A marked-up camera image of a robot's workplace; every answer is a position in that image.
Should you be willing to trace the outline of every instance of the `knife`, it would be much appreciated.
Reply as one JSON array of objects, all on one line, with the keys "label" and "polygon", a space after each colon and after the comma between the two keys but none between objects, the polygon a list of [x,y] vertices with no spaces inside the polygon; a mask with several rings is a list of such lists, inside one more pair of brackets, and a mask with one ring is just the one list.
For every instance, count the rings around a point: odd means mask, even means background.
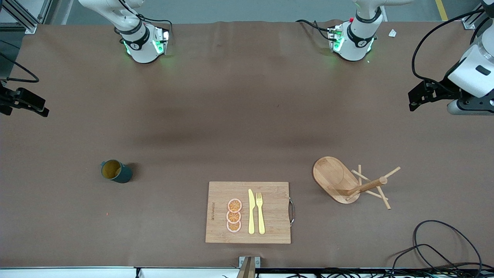
[{"label": "knife", "polygon": [[248,233],[254,234],[255,233],[255,227],[254,227],[254,207],[255,207],[255,199],[254,199],[254,194],[252,193],[252,189],[248,190],[248,209],[249,209],[249,214],[248,214]]}]

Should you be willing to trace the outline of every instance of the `brown table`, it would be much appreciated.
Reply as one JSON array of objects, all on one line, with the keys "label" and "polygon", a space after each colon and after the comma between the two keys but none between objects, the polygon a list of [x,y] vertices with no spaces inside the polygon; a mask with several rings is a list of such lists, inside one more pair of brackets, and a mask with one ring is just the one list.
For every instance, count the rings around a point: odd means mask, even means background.
[{"label": "brown table", "polygon": [[[385,267],[426,219],[493,263],[492,118],[449,115],[445,101],[408,109],[411,55],[436,24],[383,23],[360,62],[298,23],[177,25],[170,56],[151,64],[133,62],[112,26],[38,27],[18,61],[51,112],[0,117],[0,266],[227,267],[256,255],[265,267]],[[417,70],[442,78],[470,35],[442,28]],[[384,189],[392,210],[367,194],[333,201],[311,176],[322,156],[370,178],[401,166]],[[132,182],[104,180],[108,159],[130,163]],[[292,244],[206,244],[209,181],[289,182]],[[419,240],[475,261],[446,228],[426,225]]]}]

